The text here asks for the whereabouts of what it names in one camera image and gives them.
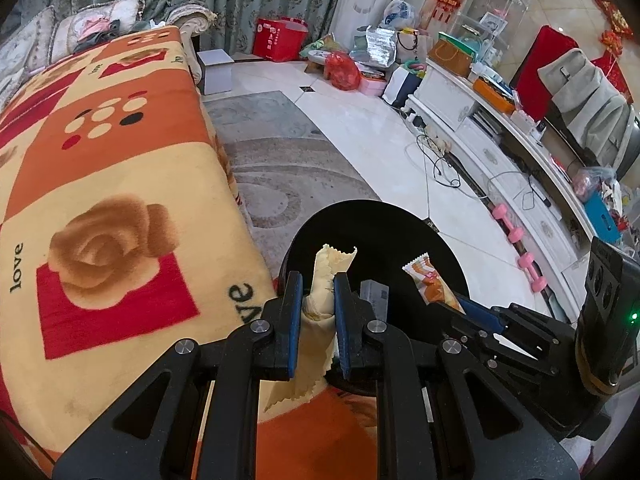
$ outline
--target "white tv stand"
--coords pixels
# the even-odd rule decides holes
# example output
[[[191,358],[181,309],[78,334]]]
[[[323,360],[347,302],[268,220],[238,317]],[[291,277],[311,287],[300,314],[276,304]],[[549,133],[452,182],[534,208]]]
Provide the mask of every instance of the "white tv stand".
[[[407,126],[420,116],[427,128],[448,140],[451,153],[495,204],[504,203],[511,221],[524,229],[524,246],[531,252],[560,307],[571,323],[580,314],[586,291],[584,280],[589,262],[591,239],[596,235],[582,203],[550,159],[550,153],[529,135],[521,132],[506,115],[479,96],[466,79],[449,73],[430,59],[427,73],[409,95],[405,109],[410,113]],[[540,181],[549,198],[558,205],[562,219],[533,193],[528,180],[470,116],[478,107],[487,110],[502,128],[510,148],[532,169],[539,169]]]

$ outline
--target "tile floor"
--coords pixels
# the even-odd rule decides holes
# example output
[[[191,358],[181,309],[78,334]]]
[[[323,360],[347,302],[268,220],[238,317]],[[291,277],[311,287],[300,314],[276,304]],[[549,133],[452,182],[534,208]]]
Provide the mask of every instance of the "tile floor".
[[[601,57],[605,51],[598,38],[610,26],[593,0],[533,0],[498,69],[503,78],[510,80],[515,74],[542,25],[551,25],[574,38],[590,59]],[[631,95],[640,102],[640,45],[624,40],[619,65]]]
[[[484,205],[460,190],[441,186],[415,137],[382,99],[335,89],[305,63],[240,62],[234,89],[204,100],[280,90],[311,119],[378,194],[421,219],[431,218],[458,258],[473,300],[487,306],[519,303],[547,313],[516,266],[517,253]],[[303,92],[311,86],[314,92]],[[462,190],[473,196],[469,186]]]

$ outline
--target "red plastic bag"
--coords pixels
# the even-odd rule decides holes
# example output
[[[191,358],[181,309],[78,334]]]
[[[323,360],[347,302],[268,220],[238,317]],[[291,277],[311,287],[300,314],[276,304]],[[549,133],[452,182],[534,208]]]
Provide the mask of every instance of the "red plastic bag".
[[[340,90],[355,90],[360,86],[360,70],[344,52],[332,52],[324,64],[324,77]]]

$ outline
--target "sofa armrest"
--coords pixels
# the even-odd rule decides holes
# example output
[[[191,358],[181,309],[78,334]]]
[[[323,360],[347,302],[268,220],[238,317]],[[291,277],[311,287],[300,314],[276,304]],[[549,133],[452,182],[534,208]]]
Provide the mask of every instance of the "sofa armrest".
[[[196,84],[202,79],[202,69],[196,58],[191,38],[205,32],[216,22],[217,18],[215,13],[207,9],[201,2],[191,0],[172,10],[166,19],[167,25],[175,25],[180,29],[182,47],[187,55],[187,64]]]

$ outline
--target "dumbbell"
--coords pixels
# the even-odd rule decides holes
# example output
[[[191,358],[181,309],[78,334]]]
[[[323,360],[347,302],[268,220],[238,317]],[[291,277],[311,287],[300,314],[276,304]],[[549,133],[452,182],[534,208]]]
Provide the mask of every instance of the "dumbbell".
[[[507,238],[512,244],[522,240],[522,237],[524,236],[524,229],[522,227],[514,227],[511,221],[507,218],[507,206],[504,204],[498,204],[494,207],[494,210],[491,211],[491,216],[493,216],[496,221],[502,220],[502,223],[509,230]]]
[[[538,271],[533,266],[533,261],[533,254],[524,253],[521,257],[518,258],[518,266],[522,270],[529,271],[529,275],[533,279],[533,282],[531,282],[532,292],[540,292],[543,288],[546,287],[546,278],[544,276],[538,275]]]

